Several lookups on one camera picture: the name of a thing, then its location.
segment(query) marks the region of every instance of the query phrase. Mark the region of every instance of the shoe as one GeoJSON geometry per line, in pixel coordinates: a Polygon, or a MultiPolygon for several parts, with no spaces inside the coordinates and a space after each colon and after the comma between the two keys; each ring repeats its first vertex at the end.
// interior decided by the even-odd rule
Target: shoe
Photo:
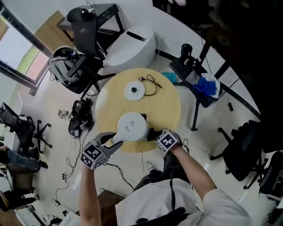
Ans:
{"type": "Polygon", "coordinates": [[[43,161],[39,161],[39,164],[40,164],[40,167],[44,168],[44,169],[48,169],[48,165],[46,162],[43,162],[43,161]]]}
{"type": "Polygon", "coordinates": [[[146,168],[147,172],[149,172],[149,173],[150,173],[151,170],[158,170],[156,164],[152,161],[148,161],[145,164],[145,168],[146,168]]]}

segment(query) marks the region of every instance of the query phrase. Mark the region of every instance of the person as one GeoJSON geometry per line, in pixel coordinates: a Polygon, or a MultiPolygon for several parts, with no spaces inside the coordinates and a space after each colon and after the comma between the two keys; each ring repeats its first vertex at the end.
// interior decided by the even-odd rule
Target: person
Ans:
{"type": "Polygon", "coordinates": [[[23,157],[15,151],[12,151],[7,146],[5,146],[2,142],[0,142],[0,163],[12,163],[22,167],[30,168],[32,171],[39,170],[41,167],[48,169],[48,165],[46,162],[36,160],[35,158],[23,157]]]}
{"type": "MultiPolygon", "coordinates": [[[[163,172],[153,162],[147,162],[146,168],[149,175],[115,206],[118,226],[142,222],[149,226],[251,225],[248,213],[217,188],[206,170],[179,145],[165,155],[163,172]],[[196,207],[192,188],[198,193],[204,211],[196,207]]],[[[82,226],[101,225],[94,174],[83,165],[79,197],[82,226]]]]}
{"type": "Polygon", "coordinates": [[[39,196],[36,195],[34,198],[23,198],[23,194],[15,191],[0,191],[0,208],[7,212],[12,209],[16,209],[17,207],[21,207],[23,205],[31,204],[39,200],[39,196]]]}

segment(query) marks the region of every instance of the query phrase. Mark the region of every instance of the round wooden table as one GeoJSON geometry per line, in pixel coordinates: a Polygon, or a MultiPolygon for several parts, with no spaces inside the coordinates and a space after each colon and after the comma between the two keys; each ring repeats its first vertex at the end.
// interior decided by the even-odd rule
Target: round wooden table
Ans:
{"type": "MultiPolygon", "coordinates": [[[[145,94],[152,94],[155,85],[150,81],[142,81],[145,94]]],[[[149,127],[155,130],[177,128],[181,103],[174,85],[164,75],[147,68],[134,68],[123,71],[112,77],[102,88],[96,102],[96,124],[99,132],[117,132],[120,117],[127,112],[143,113],[148,116],[149,127]],[[139,101],[129,101],[124,96],[124,88],[138,77],[146,78],[150,74],[162,86],[153,96],[144,96],[139,101]]],[[[125,142],[121,149],[126,152],[145,152],[153,150],[157,145],[142,139],[125,142]]]]}

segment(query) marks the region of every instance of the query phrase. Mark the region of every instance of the white shirt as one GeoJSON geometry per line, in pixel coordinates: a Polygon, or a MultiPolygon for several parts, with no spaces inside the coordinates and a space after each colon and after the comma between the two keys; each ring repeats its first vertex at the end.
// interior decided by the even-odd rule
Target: white shirt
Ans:
{"type": "MultiPolygon", "coordinates": [[[[139,218],[148,220],[172,211],[170,180],[151,183],[131,193],[115,206],[118,226],[131,226],[139,218]]],[[[175,209],[185,207],[188,217],[179,226],[249,226],[252,220],[248,213],[221,189],[207,193],[203,198],[204,212],[196,208],[196,197],[190,185],[173,179],[176,196],[175,209]]]]}

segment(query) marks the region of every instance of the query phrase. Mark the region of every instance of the white sleeve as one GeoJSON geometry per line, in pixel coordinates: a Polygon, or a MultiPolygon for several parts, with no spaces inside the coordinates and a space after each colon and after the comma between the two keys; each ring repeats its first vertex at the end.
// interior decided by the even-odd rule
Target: white sleeve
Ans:
{"type": "Polygon", "coordinates": [[[252,224],[247,211],[221,189],[212,190],[204,196],[203,210],[198,226],[250,226],[252,224]]]}

